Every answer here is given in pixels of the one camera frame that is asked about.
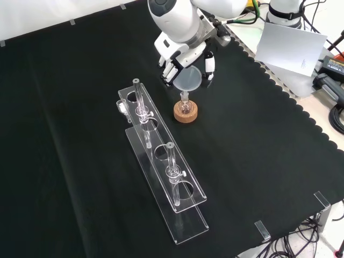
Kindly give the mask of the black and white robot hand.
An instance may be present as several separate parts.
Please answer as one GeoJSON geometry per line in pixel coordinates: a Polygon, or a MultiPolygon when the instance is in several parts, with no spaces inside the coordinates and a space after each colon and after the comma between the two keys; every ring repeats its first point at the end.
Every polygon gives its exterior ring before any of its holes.
{"type": "Polygon", "coordinates": [[[195,48],[186,43],[172,41],[165,33],[161,33],[154,42],[155,49],[160,58],[159,68],[163,69],[161,79],[165,85],[171,86],[177,76],[184,70],[191,67],[200,57],[204,57],[205,74],[209,82],[214,78],[215,58],[209,50],[212,40],[206,39],[195,48]]]}

